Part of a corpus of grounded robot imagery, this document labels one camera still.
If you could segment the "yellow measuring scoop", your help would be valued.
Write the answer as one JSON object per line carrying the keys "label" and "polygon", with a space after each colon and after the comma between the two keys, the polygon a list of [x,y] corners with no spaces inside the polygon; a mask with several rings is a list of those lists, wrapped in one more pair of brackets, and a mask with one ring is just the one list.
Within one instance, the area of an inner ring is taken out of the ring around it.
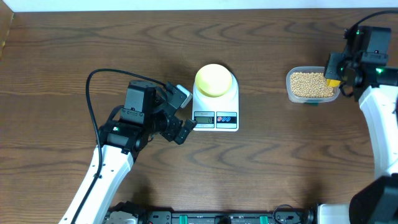
{"label": "yellow measuring scoop", "polygon": [[328,87],[336,88],[340,86],[340,83],[339,80],[326,79],[326,85]]}

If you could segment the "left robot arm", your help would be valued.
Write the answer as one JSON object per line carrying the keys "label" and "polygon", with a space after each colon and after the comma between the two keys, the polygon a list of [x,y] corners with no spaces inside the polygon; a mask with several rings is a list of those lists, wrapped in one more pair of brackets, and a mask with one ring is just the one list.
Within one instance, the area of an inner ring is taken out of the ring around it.
{"label": "left robot arm", "polygon": [[175,114],[191,99],[181,85],[131,81],[125,103],[115,107],[98,130],[90,167],[61,223],[102,223],[121,182],[154,135],[185,142],[196,122]]}

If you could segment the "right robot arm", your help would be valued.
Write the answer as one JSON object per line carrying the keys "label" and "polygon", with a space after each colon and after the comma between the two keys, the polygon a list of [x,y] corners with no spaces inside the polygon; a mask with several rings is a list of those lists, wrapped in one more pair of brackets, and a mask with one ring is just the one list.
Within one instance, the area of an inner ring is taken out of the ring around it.
{"label": "right robot arm", "polygon": [[354,25],[342,53],[332,53],[324,77],[351,87],[365,117],[374,158],[374,181],[349,203],[321,204],[317,223],[397,223],[397,69],[387,67],[391,29]]}

